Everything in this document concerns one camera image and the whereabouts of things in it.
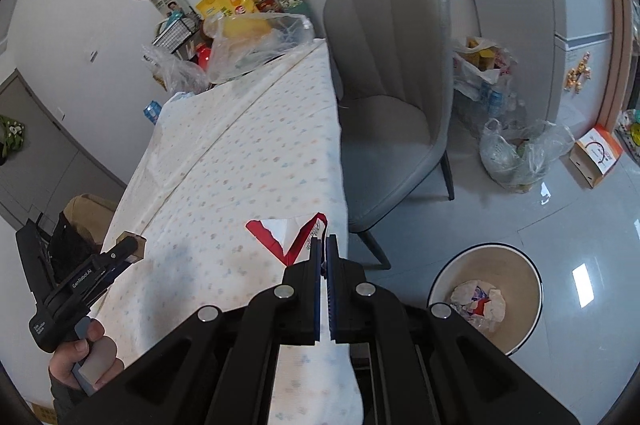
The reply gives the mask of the person's left hand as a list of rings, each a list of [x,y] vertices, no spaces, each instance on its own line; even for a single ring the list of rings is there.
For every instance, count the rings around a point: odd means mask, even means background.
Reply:
[[[101,389],[125,369],[122,359],[117,357],[115,342],[96,319],[88,324],[83,339],[66,341],[55,349],[49,362],[51,379],[82,390],[74,374],[76,364],[80,364],[81,375],[87,383],[91,382],[93,390]]]

